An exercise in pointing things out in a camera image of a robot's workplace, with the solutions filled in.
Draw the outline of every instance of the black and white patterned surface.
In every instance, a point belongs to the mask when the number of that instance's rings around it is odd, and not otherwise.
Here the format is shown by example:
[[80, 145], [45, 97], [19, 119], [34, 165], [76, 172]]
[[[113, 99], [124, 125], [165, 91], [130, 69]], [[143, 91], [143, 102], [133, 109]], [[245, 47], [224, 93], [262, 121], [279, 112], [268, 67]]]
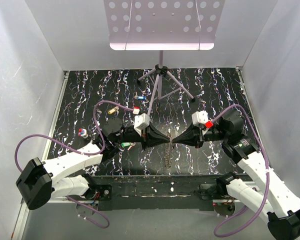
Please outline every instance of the black and white patterned surface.
[[[126, 107], [140, 107], [147, 112], [153, 84], [149, 78], [136, 84], [136, 79], [148, 72], [138, 70], [89, 70], [71, 71], [60, 107], [54, 138], [79, 149], [87, 144], [78, 137], [78, 130], [85, 128], [90, 135], [96, 132], [93, 122], [94, 105], [101, 100], [120, 103]], [[216, 117], [222, 109], [232, 104], [242, 105], [247, 113], [250, 110], [234, 68], [186, 68], [171, 69], [171, 73], [179, 79], [190, 93], [196, 96], [191, 102], [182, 90], [169, 97], [155, 102], [152, 107], [151, 121], [163, 134], [170, 132], [172, 138], [180, 135], [192, 122], [191, 114], [205, 110], [209, 118]], [[176, 89], [176, 84], [169, 79], [162, 81], [162, 95]], [[134, 98], [146, 96], [146, 101]], [[133, 125], [134, 116], [120, 109], [113, 115], [108, 114], [112, 105], [102, 104], [97, 111], [100, 125], [109, 117], [118, 116], [126, 126]], [[252, 137], [252, 131], [245, 127], [244, 131]], [[48, 158], [56, 158], [69, 151], [51, 144]], [[170, 152], [171, 168], [165, 167], [165, 146], [160, 145], [142, 150], [141, 144], [122, 148], [113, 159], [100, 165], [87, 168], [91, 175], [209, 175], [227, 172], [242, 173], [239, 167], [225, 155], [221, 142], [205, 142], [203, 147], [195, 149], [177, 144]]]

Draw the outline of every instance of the white wall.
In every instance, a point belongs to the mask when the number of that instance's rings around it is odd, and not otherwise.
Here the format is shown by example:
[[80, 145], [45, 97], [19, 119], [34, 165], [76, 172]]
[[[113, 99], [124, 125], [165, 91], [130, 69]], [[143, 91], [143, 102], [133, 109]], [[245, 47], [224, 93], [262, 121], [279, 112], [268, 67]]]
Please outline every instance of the white wall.
[[[10, 239], [20, 209], [14, 163], [18, 142], [47, 134], [63, 71], [24, 0], [0, 0], [0, 240]], [[22, 168], [41, 157], [44, 140], [21, 146]]]
[[243, 67], [270, 163], [300, 197], [300, 0], [279, 0]]
[[[109, 47], [102, 0], [25, 1], [63, 70], [141, 69], [158, 63], [156, 51], [123, 52]], [[276, 3], [225, 1], [214, 48], [166, 51], [164, 64], [170, 68], [242, 66]]]

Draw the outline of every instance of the music stand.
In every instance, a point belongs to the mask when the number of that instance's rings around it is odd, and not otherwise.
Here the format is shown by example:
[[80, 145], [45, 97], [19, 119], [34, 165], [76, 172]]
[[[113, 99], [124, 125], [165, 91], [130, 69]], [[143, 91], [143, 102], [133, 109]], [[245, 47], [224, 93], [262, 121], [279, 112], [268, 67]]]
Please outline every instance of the music stand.
[[[225, 0], [104, 0], [110, 47], [118, 51], [159, 51], [159, 64], [140, 77], [156, 74], [148, 109], [159, 100], [179, 91], [194, 96], [163, 66], [165, 50], [210, 50]], [[178, 89], [162, 96], [162, 77], [168, 75]]]

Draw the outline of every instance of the yellow object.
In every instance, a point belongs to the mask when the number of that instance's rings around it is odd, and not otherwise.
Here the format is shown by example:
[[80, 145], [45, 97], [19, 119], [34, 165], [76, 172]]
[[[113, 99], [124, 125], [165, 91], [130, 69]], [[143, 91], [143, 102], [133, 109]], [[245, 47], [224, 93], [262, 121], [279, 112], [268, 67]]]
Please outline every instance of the yellow object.
[[116, 106], [116, 107], [110, 109], [110, 110], [108, 111], [108, 114], [114, 114], [114, 113], [115, 113], [116, 111], [118, 111], [118, 110], [119, 110], [119, 107]]

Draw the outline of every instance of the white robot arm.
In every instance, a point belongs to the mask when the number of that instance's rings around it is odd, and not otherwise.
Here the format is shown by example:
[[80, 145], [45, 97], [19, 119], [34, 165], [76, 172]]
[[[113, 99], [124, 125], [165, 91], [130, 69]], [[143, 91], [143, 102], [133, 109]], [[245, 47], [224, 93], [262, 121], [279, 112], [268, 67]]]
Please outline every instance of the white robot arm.
[[300, 236], [300, 198], [287, 188], [272, 168], [266, 169], [265, 159], [257, 145], [243, 134], [244, 121], [239, 111], [231, 109], [213, 124], [206, 112], [192, 115], [192, 124], [173, 143], [196, 148], [206, 141], [223, 141], [224, 152], [243, 169], [263, 194], [247, 186], [230, 172], [216, 180], [220, 196], [238, 199], [255, 213], [259, 210], [266, 190], [266, 173], [269, 172], [267, 200], [259, 216], [277, 240], [294, 240]]
[[121, 143], [139, 142], [143, 149], [169, 143], [170, 138], [163, 135], [150, 123], [146, 114], [136, 115], [134, 126], [124, 127], [122, 120], [110, 118], [102, 127], [105, 149], [102, 154], [85, 155], [83, 153], [98, 153], [102, 148], [100, 136], [75, 152], [41, 162], [34, 158], [28, 162], [16, 181], [28, 208], [34, 210], [46, 204], [51, 198], [77, 195], [90, 199], [96, 190], [89, 184], [90, 176], [79, 175], [67, 177], [86, 167], [98, 165], [111, 159], [119, 152]]

